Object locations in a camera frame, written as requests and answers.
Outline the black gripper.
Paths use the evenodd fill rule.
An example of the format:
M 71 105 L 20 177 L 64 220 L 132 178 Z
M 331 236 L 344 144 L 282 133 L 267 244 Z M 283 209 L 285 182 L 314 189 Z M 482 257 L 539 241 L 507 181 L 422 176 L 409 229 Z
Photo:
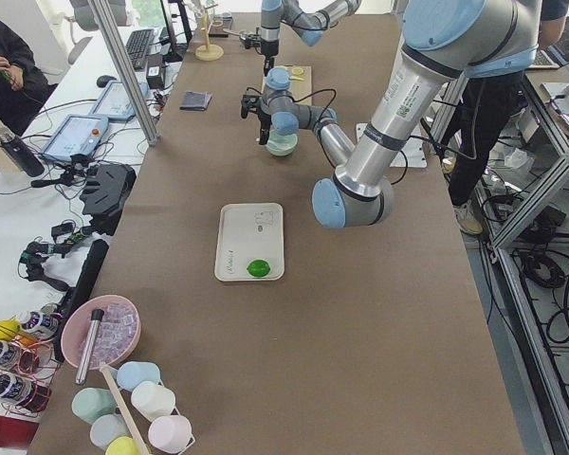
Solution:
M 263 109 L 262 102 L 261 95 L 243 95 L 241 98 L 241 118 L 245 119 L 253 114 L 261 124 L 270 124 L 271 115 Z
M 279 54 L 279 41 L 267 41 L 260 34 L 246 33 L 242 35 L 242 44 L 245 49 L 256 49 L 266 58 L 276 57 Z

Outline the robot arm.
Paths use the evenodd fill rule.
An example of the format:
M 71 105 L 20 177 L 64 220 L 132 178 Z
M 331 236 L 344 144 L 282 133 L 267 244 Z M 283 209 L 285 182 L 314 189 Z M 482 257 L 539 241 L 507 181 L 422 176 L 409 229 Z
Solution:
M 245 49 L 258 49 L 267 60 L 280 51 L 281 26 L 291 28 L 307 46 L 314 46 L 339 19 L 354 15 L 360 1 L 332 1 L 315 12 L 304 11 L 298 1 L 264 0 L 260 10 L 260 26 L 254 33 L 242 32 Z
M 241 115 L 254 113 L 260 120 L 262 145 L 271 133 L 314 133 L 335 168 L 312 192 L 315 217 L 326 228 L 370 226 L 392 212 L 395 195 L 385 173 L 444 83 L 519 73 L 533 63 L 538 48 L 539 1 L 408 2 L 401 19 L 401 65 L 353 142 L 332 109 L 293 100 L 290 77 L 274 59 L 281 25 L 312 46 L 358 7 L 357 1 L 335 1 L 307 13 L 296 1 L 263 2 L 253 38 L 265 58 L 265 84 L 261 95 L 241 100 Z

